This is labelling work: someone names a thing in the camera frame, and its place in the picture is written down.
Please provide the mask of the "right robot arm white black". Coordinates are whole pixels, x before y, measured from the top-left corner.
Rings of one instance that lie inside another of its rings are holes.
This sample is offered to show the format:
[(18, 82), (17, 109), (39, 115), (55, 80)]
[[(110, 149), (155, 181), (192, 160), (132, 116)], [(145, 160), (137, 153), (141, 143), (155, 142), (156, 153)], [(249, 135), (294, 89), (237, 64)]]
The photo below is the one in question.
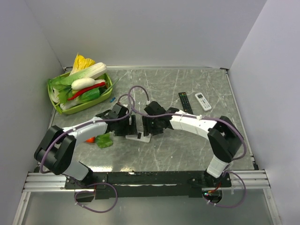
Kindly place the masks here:
[(187, 131), (207, 139), (213, 151), (213, 158), (206, 169), (205, 183), (215, 187), (221, 181), (221, 174), (236, 160), (236, 153), (245, 144), (244, 138), (229, 118), (204, 118), (191, 115), (177, 108), (165, 110), (158, 102), (147, 102), (146, 115), (142, 116), (144, 135), (158, 135), (165, 129)]

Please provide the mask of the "red white remote control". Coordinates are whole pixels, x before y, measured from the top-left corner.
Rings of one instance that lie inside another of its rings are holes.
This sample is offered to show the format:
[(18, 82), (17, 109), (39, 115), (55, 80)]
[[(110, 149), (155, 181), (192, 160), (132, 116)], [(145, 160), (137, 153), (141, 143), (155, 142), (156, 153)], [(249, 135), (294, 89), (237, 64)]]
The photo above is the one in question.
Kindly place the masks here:
[(136, 135), (127, 135), (125, 136), (127, 140), (138, 141), (142, 143), (149, 143), (151, 139), (151, 134), (144, 136), (143, 132), (138, 132)]

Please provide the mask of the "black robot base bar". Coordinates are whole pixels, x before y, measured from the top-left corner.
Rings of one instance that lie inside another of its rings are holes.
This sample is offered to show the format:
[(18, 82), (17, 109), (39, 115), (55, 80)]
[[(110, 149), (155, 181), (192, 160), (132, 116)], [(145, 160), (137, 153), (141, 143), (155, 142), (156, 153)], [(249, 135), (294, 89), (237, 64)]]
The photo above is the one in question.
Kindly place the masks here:
[(207, 189), (230, 188), (230, 176), (214, 178), (206, 171), (94, 172), (89, 183), (68, 178), (65, 189), (86, 189), (95, 199), (188, 196), (201, 198)]

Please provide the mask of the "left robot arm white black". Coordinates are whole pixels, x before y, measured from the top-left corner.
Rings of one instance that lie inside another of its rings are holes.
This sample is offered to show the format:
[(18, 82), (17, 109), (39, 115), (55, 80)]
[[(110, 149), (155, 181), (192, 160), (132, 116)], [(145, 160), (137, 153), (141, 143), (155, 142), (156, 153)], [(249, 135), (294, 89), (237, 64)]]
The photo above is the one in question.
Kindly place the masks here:
[(122, 137), (137, 134), (135, 115), (119, 103), (75, 126), (50, 127), (34, 153), (34, 158), (40, 163), (40, 172), (63, 174), (76, 179), (81, 188), (90, 187), (94, 180), (93, 171), (73, 159), (75, 148), (89, 138), (110, 132)]

